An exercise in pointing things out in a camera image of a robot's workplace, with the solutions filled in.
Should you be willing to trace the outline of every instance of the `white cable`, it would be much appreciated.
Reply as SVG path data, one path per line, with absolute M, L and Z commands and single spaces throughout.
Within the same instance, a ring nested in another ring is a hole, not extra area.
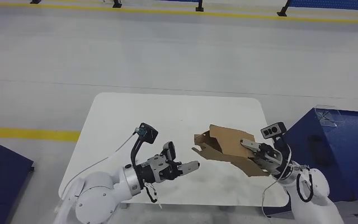
M 290 150 L 290 154 L 289 154 L 289 158 L 287 159 L 287 164 L 286 164 L 285 169 L 283 170 L 281 176 L 280 176 L 275 182 L 273 182 L 270 186 L 268 186 L 268 187 L 263 191 L 263 193 L 262 193 L 261 211 L 262 211 L 263 215 L 266 217 L 266 219 L 268 220 L 268 222 L 269 222 L 270 224 L 272 224 L 272 222 L 271 222 L 271 220 L 268 218 L 268 216 L 265 214 L 265 211 L 263 210 L 263 202 L 265 201 L 265 192 L 266 192 L 270 187 L 272 187 L 274 184 L 276 184 L 278 181 L 281 180 L 281 178 L 284 176 L 284 173 L 285 173 L 286 170 L 287 170 L 287 167 L 289 166 L 289 162 L 291 161 L 292 152 L 291 152 L 290 146 L 289 146 L 289 145 L 287 145 L 287 146 L 288 146 L 288 148 L 289 148 L 289 150 Z
M 147 188 L 152 188 L 152 189 L 153 189 L 153 191 L 154 191 L 154 196 L 156 196 L 156 200 L 157 200 L 157 202 L 158 202 L 158 205 L 159 205 L 159 207 L 160 207 L 161 209 L 163 209 L 163 208 L 162 208 L 162 204 L 161 204 L 161 202 L 159 201 L 157 191 L 156 191 L 156 189 L 154 188 L 153 184 L 151 184 L 151 183 L 144 183 L 144 186 L 146 186 Z
M 81 173 L 85 172 L 86 170 L 88 170 L 89 168 L 91 167 L 94 167 L 96 166 L 97 164 L 99 164 L 100 162 L 102 161 L 105 161 L 107 160 L 109 157 L 113 156 L 118 150 L 120 150 L 130 139 L 131 137 L 133 137 L 133 135 L 135 134 L 135 132 L 114 152 L 112 153 L 110 156 L 107 156 L 106 158 L 103 158 L 101 160 L 99 160 L 98 162 L 96 162 L 95 164 L 92 164 L 91 166 L 85 168 L 84 170 L 82 170 L 81 172 L 79 172 L 78 174 L 76 174 L 74 177 L 72 177 L 72 179 L 70 179 L 70 181 L 66 184 L 66 186 L 64 187 L 63 191 L 62 191 L 62 194 L 61 194 L 61 198 L 63 198 L 63 194 L 65 193 L 68 185 L 72 182 L 72 180 L 74 180 L 76 177 L 78 177 L 78 175 L 80 175 Z

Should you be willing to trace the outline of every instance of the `yellow floor line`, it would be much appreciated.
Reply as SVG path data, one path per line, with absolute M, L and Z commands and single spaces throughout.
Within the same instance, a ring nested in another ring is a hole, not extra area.
M 12 7 L 32 7 L 32 8 L 57 8 L 68 10 L 94 10 L 94 11 L 119 11 L 119 12 L 141 12 L 141 13 L 161 13 L 161 14 L 178 14 L 178 15 L 197 15 L 197 16 L 217 16 L 231 18 L 260 18 L 267 20 L 290 20 L 290 21 L 306 21 L 306 22 L 345 22 L 358 23 L 358 20 L 343 18 L 308 18 L 308 17 L 280 17 L 267 15 L 250 15 L 237 13 L 222 12 L 195 12 L 195 11 L 176 11 L 176 10 L 151 10 L 143 8 L 110 8 L 110 7 L 94 7 L 94 6 L 62 6 L 55 4 L 28 4 L 28 3 L 0 3 L 0 6 Z
M 75 2 L 75 3 L 97 3 L 97 4 L 103 4 L 103 1 L 82 1 L 82 0 L 43 0 L 42 3 L 44 2 Z
M 194 5 L 190 4 L 163 4 L 163 3 L 153 3 L 152 7 L 167 7 L 167 8 L 192 8 Z M 244 8 L 244 7 L 235 7 L 235 6 L 206 6 L 204 8 L 209 8 L 212 10 L 232 10 L 232 11 L 242 11 L 242 12 L 265 12 L 265 13 L 276 13 L 281 10 L 264 10 L 259 8 Z M 291 11 L 290 8 L 287 11 L 287 14 L 302 14 L 302 15 L 326 15 L 326 16 L 358 16 L 358 13 L 353 12 L 318 12 L 318 11 Z
M 0 138 L 27 138 L 76 142 L 81 132 L 68 130 L 36 130 L 21 128 L 0 128 Z

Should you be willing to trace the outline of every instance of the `blue panel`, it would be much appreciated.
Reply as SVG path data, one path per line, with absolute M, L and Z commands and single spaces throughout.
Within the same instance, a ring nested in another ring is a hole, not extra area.
M 326 176 L 333 202 L 358 199 L 358 112 L 340 110 L 340 113 L 343 123 L 322 127 L 312 109 L 284 135 L 292 150 L 292 160 L 317 168 Z M 289 210 L 290 206 L 265 208 L 266 214 Z
M 358 0 L 292 0 L 290 6 L 358 10 Z
M 170 2 L 199 2 L 199 0 L 159 0 L 159 1 L 170 1 Z
M 0 224 L 5 223 L 33 162 L 0 146 Z
M 340 110 L 343 123 L 326 133 L 344 179 L 358 196 L 358 112 Z

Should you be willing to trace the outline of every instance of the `cable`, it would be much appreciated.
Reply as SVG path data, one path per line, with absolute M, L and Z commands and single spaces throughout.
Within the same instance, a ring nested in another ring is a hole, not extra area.
M 135 174 L 138 178 L 138 182 L 139 182 L 139 185 L 140 185 L 140 189 L 143 189 L 144 188 L 144 183 L 139 175 L 139 171 L 138 171 L 138 168 L 136 166 L 136 163 L 135 163 L 135 157 L 136 157 L 136 154 L 138 153 L 140 147 L 142 146 L 143 142 L 139 139 L 136 140 L 132 150 L 130 151 L 130 161 L 132 163 L 132 166 L 133 166 L 133 169 L 135 171 Z
M 84 170 L 82 170 L 81 172 L 79 172 L 78 174 L 76 174 L 74 177 L 72 177 L 72 178 L 70 179 L 70 181 L 69 181 L 69 182 L 66 184 L 66 186 L 64 187 L 64 189 L 63 189 L 63 191 L 62 191 L 62 194 L 61 194 L 61 198 L 63 198 L 63 194 L 65 193 L 65 191 L 66 191 L 68 185 L 72 182 L 72 180 L 74 180 L 76 177 L 78 177 L 78 175 L 80 175 L 81 173 L 85 172 L 85 171 L 88 170 L 89 168 L 92 168 L 92 167 L 96 166 L 97 164 L 99 164 L 100 162 L 105 161 L 105 160 L 107 160 L 108 158 L 110 158 L 111 156 L 113 156 L 113 155 L 114 155 L 118 150 L 120 150 L 120 149 L 133 137 L 133 135 L 135 135 L 135 134 L 136 134 L 136 132 L 133 132 L 133 134 L 132 134 L 114 153 L 112 153 L 112 155 L 107 156 L 106 158 L 103 158 L 103 159 L 99 160 L 99 161 L 96 162 L 95 164 L 92 164 L 91 166 L 85 168 Z
M 290 161 L 291 161 L 292 152 L 291 152 L 290 146 L 289 146 L 288 144 L 287 144 L 287 146 L 288 146 L 288 148 L 289 148 L 289 150 L 290 150 L 290 154 L 289 154 L 289 158 L 287 159 L 286 167 L 284 168 L 284 170 L 283 170 L 281 176 L 280 176 L 275 182 L 273 182 L 270 186 L 268 186 L 268 187 L 263 191 L 263 193 L 262 193 L 261 211 L 262 211 L 263 215 L 266 217 L 266 219 L 268 220 L 268 222 L 269 222 L 270 224 L 272 224 L 272 222 L 270 221 L 270 219 L 268 218 L 268 216 L 265 214 L 265 211 L 263 210 L 263 202 L 265 201 L 265 193 L 266 193 L 266 191 L 267 191 L 270 187 L 272 187 L 274 184 L 276 184 L 278 181 L 281 180 L 281 178 L 284 176 L 284 173 L 285 173 L 286 170 L 287 170 L 287 167 L 289 166 L 289 163 L 290 163 Z
M 152 203 L 157 202 L 157 199 L 153 199 L 153 197 L 151 196 L 150 192 L 149 192 L 149 188 L 145 185 L 145 190 L 147 191 L 147 195 L 149 196 L 149 199 Z
M 301 178 L 301 174 L 298 174 L 297 175 L 297 178 L 296 178 L 296 188 L 297 188 L 297 193 L 298 193 L 298 196 L 300 197 L 300 199 L 303 201 L 303 202 L 310 202 L 313 198 L 313 182 L 312 182 L 312 174 L 309 172 L 309 169 L 308 170 L 308 173 L 309 173 L 309 182 L 311 183 L 311 187 L 310 187 L 310 192 L 309 192 L 309 196 L 307 199 L 304 199 L 302 194 L 301 194 L 301 190 L 300 190 L 300 178 Z

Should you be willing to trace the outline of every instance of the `blue barrier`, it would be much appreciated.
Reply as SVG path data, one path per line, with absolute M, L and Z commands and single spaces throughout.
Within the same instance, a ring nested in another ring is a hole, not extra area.
M 292 0 L 291 7 L 358 10 L 358 0 Z
M 199 0 L 159 0 L 159 1 L 170 1 L 170 2 L 199 2 Z

